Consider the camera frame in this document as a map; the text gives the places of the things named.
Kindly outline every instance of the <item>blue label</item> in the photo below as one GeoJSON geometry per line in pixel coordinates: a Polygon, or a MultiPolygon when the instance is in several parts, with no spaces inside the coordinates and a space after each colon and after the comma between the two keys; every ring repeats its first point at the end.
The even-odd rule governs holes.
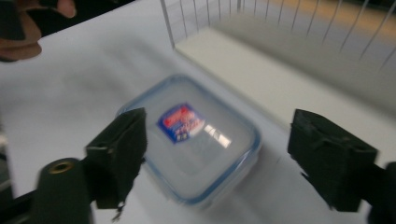
{"type": "Polygon", "coordinates": [[[204,128],[205,120],[190,105],[181,104],[164,113],[157,124],[174,143],[178,143],[198,134],[204,128]]]}

